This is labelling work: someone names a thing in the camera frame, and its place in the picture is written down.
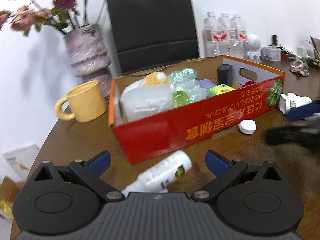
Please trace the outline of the white handheld fan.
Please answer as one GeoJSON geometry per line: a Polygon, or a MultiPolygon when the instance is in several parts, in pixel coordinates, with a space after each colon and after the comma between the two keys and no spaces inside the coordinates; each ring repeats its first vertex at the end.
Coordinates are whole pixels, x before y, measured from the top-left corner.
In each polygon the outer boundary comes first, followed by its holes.
{"type": "Polygon", "coordinates": [[[298,96],[294,93],[281,93],[278,108],[283,115],[287,115],[292,109],[312,103],[308,96],[298,96]]]}

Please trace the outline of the red rose flower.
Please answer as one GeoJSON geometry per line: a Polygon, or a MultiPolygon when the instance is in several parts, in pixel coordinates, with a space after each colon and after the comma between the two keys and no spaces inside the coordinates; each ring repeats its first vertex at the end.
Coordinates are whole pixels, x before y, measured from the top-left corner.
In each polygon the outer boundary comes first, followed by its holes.
{"type": "Polygon", "coordinates": [[[247,81],[244,83],[244,86],[249,86],[249,85],[252,85],[252,84],[255,84],[256,82],[255,81],[247,81]]]}

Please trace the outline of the white small bottle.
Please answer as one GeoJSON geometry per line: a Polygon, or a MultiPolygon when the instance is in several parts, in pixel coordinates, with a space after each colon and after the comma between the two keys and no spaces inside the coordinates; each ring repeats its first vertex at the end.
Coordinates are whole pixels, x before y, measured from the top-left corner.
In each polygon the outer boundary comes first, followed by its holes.
{"type": "Polygon", "coordinates": [[[167,187],[192,167],[189,156],[182,150],[169,155],[159,163],[142,172],[133,183],[123,189],[127,197],[131,192],[166,193],[167,187]]]}

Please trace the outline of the white wet wipes pack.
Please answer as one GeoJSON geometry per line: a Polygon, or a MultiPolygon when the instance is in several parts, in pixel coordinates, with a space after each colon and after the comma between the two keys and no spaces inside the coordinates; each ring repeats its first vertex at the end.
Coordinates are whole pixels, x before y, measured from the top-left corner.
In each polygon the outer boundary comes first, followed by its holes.
{"type": "Polygon", "coordinates": [[[123,92],[120,105],[127,122],[133,122],[171,110],[173,94],[170,85],[136,87],[123,92]]]}

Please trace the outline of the green tissue pack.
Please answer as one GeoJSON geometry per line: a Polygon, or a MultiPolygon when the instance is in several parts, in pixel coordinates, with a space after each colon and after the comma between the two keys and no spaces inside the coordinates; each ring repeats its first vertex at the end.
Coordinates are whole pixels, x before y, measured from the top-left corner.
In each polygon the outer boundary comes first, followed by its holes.
{"type": "Polygon", "coordinates": [[[228,93],[234,90],[235,89],[233,87],[230,87],[225,84],[220,84],[220,85],[208,88],[208,93],[210,94],[210,96],[217,96],[217,95],[228,93]]]}

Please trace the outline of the grey power adapter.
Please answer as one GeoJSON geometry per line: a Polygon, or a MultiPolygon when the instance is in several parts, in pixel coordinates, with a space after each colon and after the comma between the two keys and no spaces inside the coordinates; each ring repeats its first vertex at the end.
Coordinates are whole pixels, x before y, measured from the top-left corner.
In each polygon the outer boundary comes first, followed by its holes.
{"type": "Polygon", "coordinates": [[[231,86],[233,83],[233,65],[222,64],[217,68],[217,84],[231,86]]]}

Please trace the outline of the iridescent plastic bag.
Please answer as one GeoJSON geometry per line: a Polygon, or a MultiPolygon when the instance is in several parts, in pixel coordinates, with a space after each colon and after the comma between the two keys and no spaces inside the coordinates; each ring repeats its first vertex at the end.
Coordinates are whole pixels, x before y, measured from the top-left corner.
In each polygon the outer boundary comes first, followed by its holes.
{"type": "Polygon", "coordinates": [[[173,72],[169,75],[169,80],[172,95],[177,86],[182,87],[189,95],[190,103],[204,100],[208,96],[208,90],[200,88],[197,72],[193,68],[173,72]]]}

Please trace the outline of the yellow white plush toy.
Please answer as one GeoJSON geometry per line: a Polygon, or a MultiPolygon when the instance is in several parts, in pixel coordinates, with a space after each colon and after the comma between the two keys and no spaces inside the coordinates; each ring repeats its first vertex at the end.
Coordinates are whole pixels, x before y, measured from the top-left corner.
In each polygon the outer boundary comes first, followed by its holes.
{"type": "Polygon", "coordinates": [[[164,72],[153,72],[142,80],[141,87],[150,87],[156,85],[170,85],[170,80],[164,72]]]}

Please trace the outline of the purple knitted cloth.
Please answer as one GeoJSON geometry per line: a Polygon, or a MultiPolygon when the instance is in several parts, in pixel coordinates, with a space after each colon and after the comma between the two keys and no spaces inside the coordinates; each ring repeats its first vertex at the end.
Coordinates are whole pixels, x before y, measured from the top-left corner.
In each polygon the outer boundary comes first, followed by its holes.
{"type": "Polygon", "coordinates": [[[199,86],[200,88],[203,88],[203,89],[210,89],[215,87],[216,85],[211,81],[209,81],[208,79],[202,79],[202,80],[199,80],[199,86]]]}

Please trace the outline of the red cardboard box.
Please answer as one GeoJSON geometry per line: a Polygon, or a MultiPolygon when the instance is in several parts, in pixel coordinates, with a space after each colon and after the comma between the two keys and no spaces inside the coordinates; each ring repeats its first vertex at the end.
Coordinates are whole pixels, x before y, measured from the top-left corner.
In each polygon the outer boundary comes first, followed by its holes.
{"type": "Polygon", "coordinates": [[[112,80],[108,108],[108,124],[131,164],[155,158],[207,139],[216,132],[253,119],[278,104],[285,73],[281,70],[233,56],[203,57],[171,64],[166,74],[191,67],[199,79],[217,80],[221,64],[233,65],[234,91],[217,95],[176,109],[127,122],[119,107],[118,96],[130,84],[146,76],[146,72],[123,75],[112,80]],[[244,86],[247,81],[255,84],[244,86]]]}

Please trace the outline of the white round earbud case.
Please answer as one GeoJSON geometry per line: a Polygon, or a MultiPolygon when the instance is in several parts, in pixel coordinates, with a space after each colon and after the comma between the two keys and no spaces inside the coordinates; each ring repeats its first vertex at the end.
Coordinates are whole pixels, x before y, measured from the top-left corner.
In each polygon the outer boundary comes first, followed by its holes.
{"type": "Polygon", "coordinates": [[[242,120],[238,124],[238,126],[239,131],[247,135],[252,135],[257,130],[257,126],[254,120],[242,120]]]}

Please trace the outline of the small brown cardboard box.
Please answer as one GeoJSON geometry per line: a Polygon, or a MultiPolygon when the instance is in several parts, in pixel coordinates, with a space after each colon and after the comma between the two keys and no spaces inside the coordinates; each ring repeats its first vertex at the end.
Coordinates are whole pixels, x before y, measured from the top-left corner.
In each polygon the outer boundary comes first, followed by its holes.
{"type": "Polygon", "coordinates": [[[12,205],[24,185],[24,181],[14,182],[9,177],[4,177],[0,187],[1,200],[12,205]]]}

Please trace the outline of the water bottle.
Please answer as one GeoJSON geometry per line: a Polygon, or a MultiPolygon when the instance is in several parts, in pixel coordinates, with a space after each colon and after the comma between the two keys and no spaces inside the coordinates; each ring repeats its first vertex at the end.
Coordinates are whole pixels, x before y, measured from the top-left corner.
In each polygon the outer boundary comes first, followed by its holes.
{"type": "Polygon", "coordinates": [[[208,12],[204,19],[203,42],[205,57],[219,54],[219,40],[221,37],[221,25],[216,19],[214,12],[208,12]]]}
{"type": "Polygon", "coordinates": [[[221,25],[221,41],[219,42],[219,50],[222,55],[231,55],[231,19],[229,13],[222,12],[219,17],[219,23],[221,25]]]}
{"type": "Polygon", "coordinates": [[[243,59],[247,55],[247,28],[239,14],[233,14],[230,28],[232,31],[232,55],[243,59]]]}

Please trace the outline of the middle water bottle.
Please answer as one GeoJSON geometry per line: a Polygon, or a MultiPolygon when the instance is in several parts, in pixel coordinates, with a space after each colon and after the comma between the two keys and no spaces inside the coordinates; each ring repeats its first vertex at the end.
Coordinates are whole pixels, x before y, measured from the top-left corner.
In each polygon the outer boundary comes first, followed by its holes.
{"type": "Polygon", "coordinates": [[[231,55],[231,19],[229,13],[222,12],[219,17],[219,23],[221,25],[221,41],[219,42],[219,50],[222,55],[231,55]]]}

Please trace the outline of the left water bottle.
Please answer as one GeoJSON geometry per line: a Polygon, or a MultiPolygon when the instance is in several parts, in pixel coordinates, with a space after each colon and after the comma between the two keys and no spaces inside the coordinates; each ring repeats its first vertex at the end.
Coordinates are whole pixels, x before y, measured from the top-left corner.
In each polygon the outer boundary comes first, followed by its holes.
{"type": "Polygon", "coordinates": [[[205,57],[219,54],[219,40],[221,37],[221,25],[216,19],[214,12],[208,12],[204,19],[203,42],[205,57]]]}

